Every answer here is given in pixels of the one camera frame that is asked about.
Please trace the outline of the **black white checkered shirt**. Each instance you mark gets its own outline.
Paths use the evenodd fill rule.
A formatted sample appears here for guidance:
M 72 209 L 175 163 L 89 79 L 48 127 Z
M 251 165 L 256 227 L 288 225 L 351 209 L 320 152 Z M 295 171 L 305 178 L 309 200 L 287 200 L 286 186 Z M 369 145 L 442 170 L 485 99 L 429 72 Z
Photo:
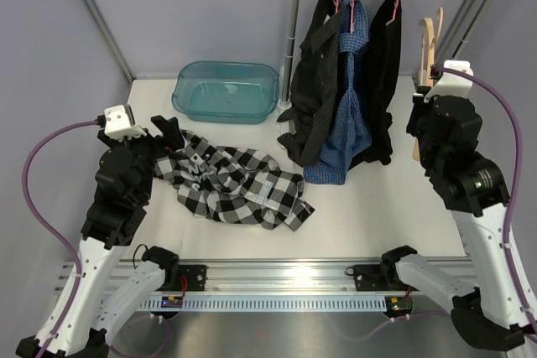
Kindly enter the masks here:
M 185 147 L 158 159 L 154 173 L 193 216 L 297 231 L 314 214 L 302 199 L 303 176 L 282 170 L 269 154 L 216 145 L 189 131 L 183 136 Z

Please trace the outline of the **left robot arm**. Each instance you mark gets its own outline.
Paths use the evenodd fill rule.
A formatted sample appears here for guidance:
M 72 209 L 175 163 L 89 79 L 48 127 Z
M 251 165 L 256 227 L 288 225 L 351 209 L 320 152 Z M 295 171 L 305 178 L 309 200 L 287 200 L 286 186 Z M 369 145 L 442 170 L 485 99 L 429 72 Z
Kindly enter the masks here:
M 126 282 L 102 300 L 112 272 L 146 216 L 158 158 L 185 145 L 177 118 L 154 116 L 151 122 L 160 131 L 156 137 L 122 110 L 91 121 L 100 126 L 97 136 L 108 150 L 99 161 L 96 193 L 79 246 L 66 246 L 75 266 L 38 334 L 19 341 L 17 356 L 105 357 L 140 304 L 152 292 L 178 284 L 178 255 L 153 246 Z

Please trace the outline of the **wooden hanger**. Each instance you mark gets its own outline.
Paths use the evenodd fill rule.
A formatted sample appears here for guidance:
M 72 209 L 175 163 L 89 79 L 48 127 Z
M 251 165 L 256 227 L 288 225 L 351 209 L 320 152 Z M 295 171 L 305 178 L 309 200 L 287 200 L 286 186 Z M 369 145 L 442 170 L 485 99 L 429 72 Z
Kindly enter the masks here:
M 432 89 L 434 80 L 430 76 L 431 66 L 435 64 L 436 43 L 441 35 L 443 24 L 443 8 L 438 8 L 436 18 L 424 17 L 420 20 L 419 25 L 422 28 L 420 67 L 418 75 L 418 86 L 413 94 L 413 110 L 409 120 L 409 133 L 414 136 L 414 149 L 412 157 L 414 160 L 420 160 L 419 150 L 419 121 L 425 112 L 425 95 Z

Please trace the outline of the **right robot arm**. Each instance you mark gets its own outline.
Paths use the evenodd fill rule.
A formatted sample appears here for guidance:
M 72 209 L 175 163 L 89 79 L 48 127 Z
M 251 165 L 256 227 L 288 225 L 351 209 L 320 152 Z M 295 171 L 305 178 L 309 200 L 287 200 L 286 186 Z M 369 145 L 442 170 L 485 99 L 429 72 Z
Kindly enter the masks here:
M 398 291 L 418 290 L 451 317 L 471 347 L 507 352 L 534 335 L 505 259 L 509 195 L 500 168 L 477 151 L 482 119 L 466 97 L 433 95 L 421 86 L 413 95 L 407 132 L 416 138 L 420 164 L 451 213 L 477 281 L 459 280 L 410 246 L 381 256 L 379 277 Z

